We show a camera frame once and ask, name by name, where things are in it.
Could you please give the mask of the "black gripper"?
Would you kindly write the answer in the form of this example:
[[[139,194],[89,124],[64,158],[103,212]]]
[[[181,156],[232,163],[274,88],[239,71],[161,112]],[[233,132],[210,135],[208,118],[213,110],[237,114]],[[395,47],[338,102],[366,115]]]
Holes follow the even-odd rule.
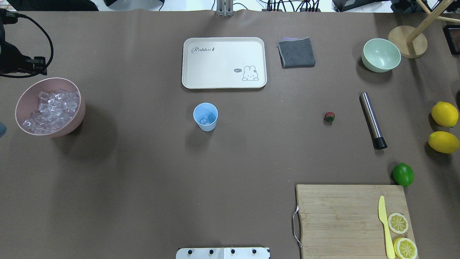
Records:
[[[48,62],[45,57],[28,57],[23,55],[19,49],[5,39],[5,24],[15,24],[18,18],[24,18],[35,24],[48,37],[44,28],[35,20],[20,13],[14,13],[7,9],[0,12],[0,71],[1,76],[10,76],[11,73],[25,73],[26,76],[47,75]]]

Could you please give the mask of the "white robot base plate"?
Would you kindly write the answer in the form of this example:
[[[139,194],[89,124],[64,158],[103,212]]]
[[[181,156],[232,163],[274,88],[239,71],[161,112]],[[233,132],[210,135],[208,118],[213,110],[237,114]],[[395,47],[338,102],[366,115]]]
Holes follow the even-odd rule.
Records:
[[[265,247],[206,247],[178,249],[176,259],[270,259]]]

